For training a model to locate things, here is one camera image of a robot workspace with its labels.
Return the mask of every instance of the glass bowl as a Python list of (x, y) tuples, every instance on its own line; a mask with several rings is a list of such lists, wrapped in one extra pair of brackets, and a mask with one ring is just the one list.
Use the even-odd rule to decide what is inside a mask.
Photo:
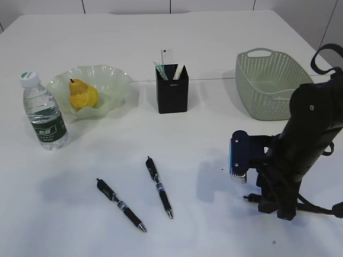
[[(80, 79), (98, 90), (99, 100), (96, 105), (75, 110), (69, 102), (70, 79)], [(117, 108), (130, 92), (131, 77), (124, 71), (108, 65), (79, 66), (66, 71), (47, 85), (55, 97), (60, 110), (68, 115), (76, 115), (80, 119), (104, 117), (109, 111)]]

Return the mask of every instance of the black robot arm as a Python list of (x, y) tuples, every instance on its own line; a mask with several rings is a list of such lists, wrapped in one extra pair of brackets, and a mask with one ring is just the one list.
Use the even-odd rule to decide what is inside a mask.
[(328, 82), (300, 85), (290, 99), (291, 118), (281, 134), (249, 136), (236, 131), (230, 141), (231, 176), (246, 182), (249, 168), (258, 172), (256, 185), (262, 193), (245, 198), (258, 202), (259, 211), (277, 210), (278, 217), (286, 220), (293, 219), (296, 209), (343, 217), (342, 203), (328, 210), (311, 204), (299, 194), (303, 176), (321, 155), (332, 154), (332, 140), (343, 128), (343, 71), (337, 67), (322, 71), (317, 67), (315, 58), (323, 49), (332, 49), (343, 57), (343, 48), (336, 44), (318, 50), (311, 67), (319, 74), (332, 70), (335, 73)]

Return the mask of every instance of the pear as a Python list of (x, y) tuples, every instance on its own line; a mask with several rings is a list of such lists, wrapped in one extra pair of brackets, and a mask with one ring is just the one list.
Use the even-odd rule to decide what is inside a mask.
[(77, 111), (83, 107), (94, 107), (99, 100), (96, 88), (84, 83), (82, 80), (70, 79), (69, 90), (70, 104)]

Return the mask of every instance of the plastic water bottle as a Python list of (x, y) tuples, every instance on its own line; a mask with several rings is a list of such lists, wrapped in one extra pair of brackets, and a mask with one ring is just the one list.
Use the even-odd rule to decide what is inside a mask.
[(53, 95), (41, 84), (34, 71), (20, 76), (24, 88), (23, 102), (26, 115), (38, 140), (46, 150), (57, 150), (68, 143), (68, 132)]

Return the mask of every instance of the basket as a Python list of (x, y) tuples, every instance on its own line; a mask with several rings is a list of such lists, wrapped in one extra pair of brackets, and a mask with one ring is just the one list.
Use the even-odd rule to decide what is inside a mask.
[[(255, 51), (270, 55), (249, 55)], [(284, 52), (256, 48), (237, 56), (237, 90), (245, 108), (255, 119), (289, 119), (290, 97), (303, 83), (313, 81), (299, 63)]]

